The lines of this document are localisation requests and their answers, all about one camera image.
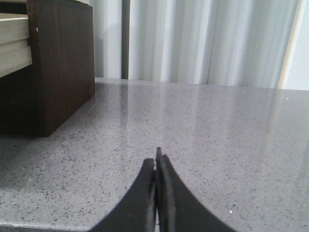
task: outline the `white drawer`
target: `white drawer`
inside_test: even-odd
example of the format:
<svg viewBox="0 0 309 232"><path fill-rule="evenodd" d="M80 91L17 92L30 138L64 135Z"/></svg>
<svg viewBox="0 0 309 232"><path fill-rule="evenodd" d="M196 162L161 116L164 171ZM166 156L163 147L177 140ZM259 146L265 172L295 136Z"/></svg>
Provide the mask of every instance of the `white drawer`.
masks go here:
<svg viewBox="0 0 309 232"><path fill-rule="evenodd" d="M27 15L0 14L0 77L32 63Z"/></svg>

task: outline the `dark wooden cabinet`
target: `dark wooden cabinet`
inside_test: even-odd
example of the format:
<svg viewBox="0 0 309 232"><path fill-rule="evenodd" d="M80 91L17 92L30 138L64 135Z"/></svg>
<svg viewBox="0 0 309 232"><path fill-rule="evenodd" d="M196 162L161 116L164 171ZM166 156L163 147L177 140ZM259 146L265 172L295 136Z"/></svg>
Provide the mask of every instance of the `dark wooden cabinet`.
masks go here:
<svg viewBox="0 0 309 232"><path fill-rule="evenodd" d="M92 7L72 0L3 6L28 14L32 65L0 78L0 132L48 136L95 93Z"/></svg>

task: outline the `black plastic jaw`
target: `black plastic jaw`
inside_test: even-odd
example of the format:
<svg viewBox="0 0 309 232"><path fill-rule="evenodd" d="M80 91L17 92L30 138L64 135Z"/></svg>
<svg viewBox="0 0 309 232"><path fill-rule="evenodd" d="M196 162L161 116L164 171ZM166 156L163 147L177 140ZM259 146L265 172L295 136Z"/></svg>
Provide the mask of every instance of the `black plastic jaw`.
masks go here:
<svg viewBox="0 0 309 232"><path fill-rule="evenodd" d="M154 199L154 160L145 159L123 199L90 232L154 232Z"/></svg>
<svg viewBox="0 0 309 232"><path fill-rule="evenodd" d="M156 186L162 232L234 232L208 211L183 184L161 149L156 155Z"/></svg>
<svg viewBox="0 0 309 232"><path fill-rule="evenodd" d="M123 199L90 232L154 232L156 208L161 232L235 231L193 196L158 148L156 170L145 159Z"/></svg>

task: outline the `speckled quartz surface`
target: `speckled quartz surface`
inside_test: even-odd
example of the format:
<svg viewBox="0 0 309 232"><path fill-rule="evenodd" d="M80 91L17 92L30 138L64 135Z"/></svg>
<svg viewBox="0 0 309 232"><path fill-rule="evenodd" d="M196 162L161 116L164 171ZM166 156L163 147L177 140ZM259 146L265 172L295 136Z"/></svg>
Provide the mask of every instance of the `speckled quartz surface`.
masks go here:
<svg viewBox="0 0 309 232"><path fill-rule="evenodd" d="M161 146L216 216L309 231L309 92L98 78L48 138L0 135L0 231L85 231Z"/></svg>

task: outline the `curtain fold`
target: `curtain fold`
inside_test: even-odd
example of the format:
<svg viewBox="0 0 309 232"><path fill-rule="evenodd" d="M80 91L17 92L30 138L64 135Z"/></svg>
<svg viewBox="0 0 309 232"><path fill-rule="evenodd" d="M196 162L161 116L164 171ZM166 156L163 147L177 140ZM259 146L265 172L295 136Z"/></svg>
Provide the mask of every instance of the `curtain fold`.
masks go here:
<svg viewBox="0 0 309 232"><path fill-rule="evenodd" d="M104 18L111 38L95 41L96 75L120 78L115 54L121 53L121 40L118 34L109 37L108 16L121 9L109 2L90 1L95 37ZM296 5L297 0L131 0L128 78L276 88Z"/></svg>

